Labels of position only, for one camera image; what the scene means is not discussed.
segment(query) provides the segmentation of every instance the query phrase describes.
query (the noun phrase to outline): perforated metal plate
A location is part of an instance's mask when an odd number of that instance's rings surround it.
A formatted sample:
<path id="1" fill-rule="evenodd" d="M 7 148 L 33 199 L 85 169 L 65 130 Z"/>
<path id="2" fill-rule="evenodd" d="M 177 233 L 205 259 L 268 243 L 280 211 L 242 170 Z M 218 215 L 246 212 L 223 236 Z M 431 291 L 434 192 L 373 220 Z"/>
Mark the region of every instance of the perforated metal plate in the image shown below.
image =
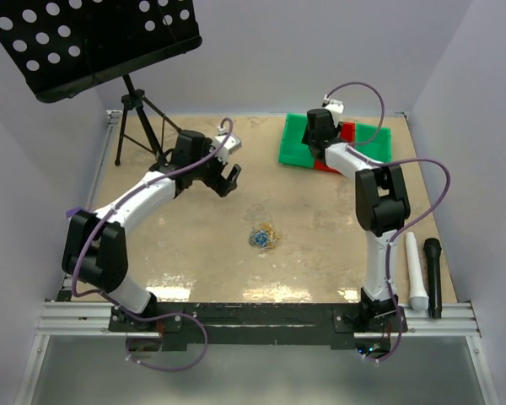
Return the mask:
<path id="1" fill-rule="evenodd" d="M 52 103 L 202 43 L 192 0 L 0 0 L 0 42 Z"/>

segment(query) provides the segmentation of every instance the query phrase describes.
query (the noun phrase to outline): tripod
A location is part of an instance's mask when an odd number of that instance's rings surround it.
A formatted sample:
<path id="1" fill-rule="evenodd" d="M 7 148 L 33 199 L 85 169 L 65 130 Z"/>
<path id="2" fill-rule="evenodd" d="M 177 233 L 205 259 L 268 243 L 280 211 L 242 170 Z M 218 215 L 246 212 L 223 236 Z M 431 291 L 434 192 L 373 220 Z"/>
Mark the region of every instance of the tripod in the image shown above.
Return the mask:
<path id="1" fill-rule="evenodd" d="M 118 149 L 116 150 L 116 160 L 115 165 L 120 165 L 120 157 L 121 157 L 121 149 L 124 144 L 124 138 L 132 141 L 136 145 L 141 148 L 147 150 L 155 156 L 156 160 L 165 157 L 165 153 L 163 152 L 163 140 L 164 140 L 164 132 L 165 132 L 165 123 L 168 122 L 177 132 L 181 131 L 181 128 L 178 127 L 172 120 L 170 120 L 167 115 L 162 112 L 155 104 L 146 98 L 144 95 L 144 90 L 135 89 L 133 86 L 132 78 L 129 77 L 129 74 L 126 74 L 122 77 L 124 82 L 126 83 L 128 94 L 122 96 L 121 103 L 124 105 L 122 110 L 122 118 L 121 118 L 121 126 L 120 126 L 120 137 L 118 138 Z M 154 110 L 161 118 L 163 118 L 163 126 L 161 128 L 161 143 L 158 141 L 155 132 L 153 131 L 152 126 L 150 125 L 150 121 L 146 116 L 146 112 L 144 112 L 144 103 L 148 104 L 148 106 Z M 141 125 L 143 126 L 144 133 L 146 134 L 146 138 L 148 139 L 148 143 L 150 143 L 150 148 L 144 146 L 142 143 L 138 142 L 136 139 L 133 139 L 126 135 L 126 122 L 127 122 L 127 112 L 135 110 L 137 112 L 138 118 L 141 121 Z"/>

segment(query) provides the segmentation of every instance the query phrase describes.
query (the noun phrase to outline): white wall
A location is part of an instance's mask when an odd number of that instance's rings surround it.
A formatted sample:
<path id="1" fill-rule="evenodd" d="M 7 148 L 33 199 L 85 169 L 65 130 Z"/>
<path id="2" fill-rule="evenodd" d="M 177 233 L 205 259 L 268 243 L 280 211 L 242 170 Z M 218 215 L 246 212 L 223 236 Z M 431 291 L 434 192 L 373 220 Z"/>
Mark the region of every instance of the white wall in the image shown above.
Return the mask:
<path id="1" fill-rule="evenodd" d="M 435 218 L 506 405 L 506 0 L 474 1 L 410 118 L 418 154 L 453 174 Z M 444 180 L 423 171 L 436 197 Z"/>
<path id="2" fill-rule="evenodd" d="M 105 127 L 94 90 L 41 104 L 0 46 L 0 404 L 13 403 L 59 288 L 65 211 L 87 200 Z"/>
<path id="3" fill-rule="evenodd" d="M 164 111 L 305 111 L 336 85 L 378 86 L 391 111 L 409 111 L 471 0 L 195 1 L 204 42 L 132 75 Z M 121 107 L 120 80 L 98 88 Z M 378 101 L 348 89 L 351 112 Z"/>

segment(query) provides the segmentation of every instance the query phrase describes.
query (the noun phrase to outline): wooden table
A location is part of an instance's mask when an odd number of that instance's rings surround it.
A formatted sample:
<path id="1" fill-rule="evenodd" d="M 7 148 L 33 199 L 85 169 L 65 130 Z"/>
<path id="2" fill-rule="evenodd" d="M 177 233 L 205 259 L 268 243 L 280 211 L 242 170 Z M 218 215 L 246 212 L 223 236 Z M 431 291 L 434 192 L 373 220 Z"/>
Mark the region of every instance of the wooden table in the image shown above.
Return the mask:
<path id="1" fill-rule="evenodd" d="M 353 302 L 366 273 L 365 234 L 354 214 L 353 183 L 342 175 L 280 165 L 284 116 L 234 116 L 234 132 L 243 148 L 231 157 L 242 166 L 238 189 L 220 198 L 202 183 L 159 208 L 128 238 L 133 277 L 160 300 Z M 216 135 L 221 116 L 177 116 L 179 126 Z M 376 124 L 376 118 L 346 121 Z M 151 118 L 156 133 L 161 120 Z M 415 156 L 403 117 L 388 117 L 393 158 Z M 165 148 L 176 134 L 165 128 Z M 136 117 L 127 133 L 146 143 Z M 121 166 L 114 166 L 114 140 L 100 182 L 97 207 L 133 186 L 153 156 L 127 140 Z M 418 165 L 404 165 L 412 205 L 411 219 L 429 206 Z M 248 243 L 252 226 L 271 222 L 283 238 L 273 251 Z M 414 227 L 420 246 L 439 237 L 432 216 Z M 409 283 L 404 240 L 397 258 L 396 283 L 401 302 Z M 441 262 L 443 299 L 456 302 L 446 262 Z"/>

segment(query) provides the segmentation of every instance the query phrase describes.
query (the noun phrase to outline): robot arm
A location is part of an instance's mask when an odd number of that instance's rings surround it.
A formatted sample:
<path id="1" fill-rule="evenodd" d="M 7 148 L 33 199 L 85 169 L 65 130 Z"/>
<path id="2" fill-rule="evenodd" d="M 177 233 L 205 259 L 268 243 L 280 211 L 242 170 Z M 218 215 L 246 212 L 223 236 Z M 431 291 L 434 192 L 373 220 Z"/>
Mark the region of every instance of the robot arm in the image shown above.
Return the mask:
<path id="1" fill-rule="evenodd" d="M 179 196 L 193 181 L 204 182 L 220 197 L 227 196 L 237 187 L 241 168 L 234 165 L 227 178 L 222 176 L 222 172 L 229 156 L 240 148 L 241 141 L 232 133 L 224 142 L 225 130 L 222 127 L 218 130 L 219 135 L 215 139 L 206 138 L 199 132 L 181 131 L 170 161 L 162 159 L 157 162 L 134 187 L 111 204 L 94 213 L 81 210 L 73 215 L 62 259 L 63 271 L 73 274 L 89 234 L 102 218 L 112 212 L 82 260 L 79 279 L 92 284 L 131 312 L 152 315 L 155 297 L 127 272 L 126 236 L 156 208 Z M 172 174 L 204 158 L 223 142 L 223 147 L 205 164 L 182 175 Z"/>
<path id="2" fill-rule="evenodd" d="M 395 314 L 386 282 L 385 253 L 390 237 L 409 217 L 410 204 L 400 166 L 383 167 L 340 139 L 342 110 L 340 101 L 328 99 L 322 108 L 309 110 L 302 143 L 310 147 L 316 159 L 355 182 L 356 215 L 367 240 L 367 276 L 357 321 L 366 327 L 373 319 Z M 379 189 L 388 192 L 381 196 Z M 397 241 L 390 255 L 389 282 L 394 292 L 396 253 Z"/>

